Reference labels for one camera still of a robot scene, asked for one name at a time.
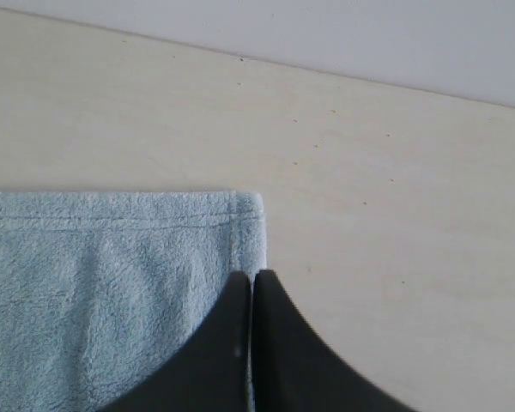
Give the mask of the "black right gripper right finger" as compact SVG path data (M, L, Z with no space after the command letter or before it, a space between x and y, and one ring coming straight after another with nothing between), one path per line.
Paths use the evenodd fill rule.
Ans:
M253 284L251 373L256 411L410 411L345 363L312 329L276 273Z

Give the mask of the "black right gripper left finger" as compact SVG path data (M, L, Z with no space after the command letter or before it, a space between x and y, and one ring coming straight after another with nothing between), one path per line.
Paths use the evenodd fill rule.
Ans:
M227 278L218 300L163 366L105 411L247 411L251 284Z

